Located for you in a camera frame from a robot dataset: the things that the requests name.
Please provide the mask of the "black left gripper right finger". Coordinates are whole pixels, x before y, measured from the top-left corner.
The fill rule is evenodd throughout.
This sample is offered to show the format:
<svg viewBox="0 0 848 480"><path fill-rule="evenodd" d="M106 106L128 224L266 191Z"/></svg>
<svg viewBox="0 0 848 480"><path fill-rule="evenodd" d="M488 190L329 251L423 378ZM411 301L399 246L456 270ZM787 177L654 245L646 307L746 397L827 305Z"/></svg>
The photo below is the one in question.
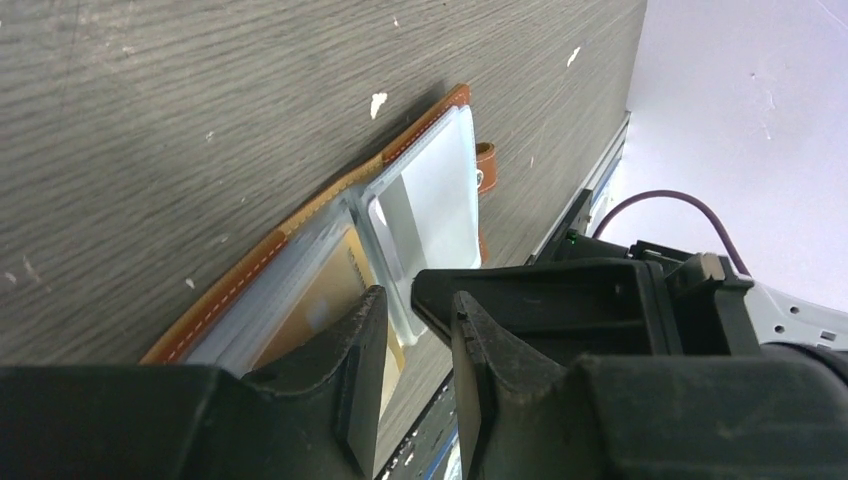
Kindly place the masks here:
<svg viewBox="0 0 848 480"><path fill-rule="evenodd" d="M468 293L452 318L467 479L843 479L847 355L592 356L561 366Z"/></svg>

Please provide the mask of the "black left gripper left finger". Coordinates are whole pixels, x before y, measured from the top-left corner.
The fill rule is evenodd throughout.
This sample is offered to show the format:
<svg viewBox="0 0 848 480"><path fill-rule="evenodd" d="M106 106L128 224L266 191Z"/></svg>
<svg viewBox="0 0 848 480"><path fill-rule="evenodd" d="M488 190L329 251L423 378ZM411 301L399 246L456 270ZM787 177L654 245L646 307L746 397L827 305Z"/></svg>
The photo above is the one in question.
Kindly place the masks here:
<svg viewBox="0 0 848 480"><path fill-rule="evenodd" d="M5 367L5 479L369 479L387 298L236 377L213 366Z"/></svg>

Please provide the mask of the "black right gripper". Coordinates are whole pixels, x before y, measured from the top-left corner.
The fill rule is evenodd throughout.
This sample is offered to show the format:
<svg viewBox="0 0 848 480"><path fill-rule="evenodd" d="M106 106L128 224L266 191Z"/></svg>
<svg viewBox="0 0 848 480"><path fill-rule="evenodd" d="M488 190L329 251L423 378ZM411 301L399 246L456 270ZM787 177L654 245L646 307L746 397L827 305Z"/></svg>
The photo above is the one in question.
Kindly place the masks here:
<svg viewBox="0 0 848 480"><path fill-rule="evenodd" d="M496 269L423 270L413 311L446 343L466 320L559 365L584 355L753 356L750 280L727 258L589 257Z"/></svg>

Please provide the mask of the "white credit card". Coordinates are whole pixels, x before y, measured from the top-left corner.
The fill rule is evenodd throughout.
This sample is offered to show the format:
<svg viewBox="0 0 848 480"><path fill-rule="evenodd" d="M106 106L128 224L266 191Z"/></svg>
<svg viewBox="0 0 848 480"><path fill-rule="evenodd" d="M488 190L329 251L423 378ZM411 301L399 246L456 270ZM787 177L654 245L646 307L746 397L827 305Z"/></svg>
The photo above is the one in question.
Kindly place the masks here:
<svg viewBox="0 0 848 480"><path fill-rule="evenodd" d="M473 121L437 121L369 187L367 216L395 281L422 269L478 268L477 168Z"/></svg>

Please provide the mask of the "brown leather card holder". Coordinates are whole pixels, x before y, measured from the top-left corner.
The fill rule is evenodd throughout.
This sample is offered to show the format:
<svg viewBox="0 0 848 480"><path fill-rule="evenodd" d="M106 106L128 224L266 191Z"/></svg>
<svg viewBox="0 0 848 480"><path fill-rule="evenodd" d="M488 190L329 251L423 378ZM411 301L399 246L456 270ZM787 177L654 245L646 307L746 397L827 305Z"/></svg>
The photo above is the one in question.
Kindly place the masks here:
<svg viewBox="0 0 848 480"><path fill-rule="evenodd" d="M367 216L369 187L413 141L452 112L473 121L471 89L453 87L371 159L333 181L275 227L154 343L146 364L213 364L235 375L263 367L335 323L370 286L388 293L386 357L378 376L388 403L404 350L425 333L412 312L414 277L390 278ZM479 199L497 182L495 148L475 138Z"/></svg>

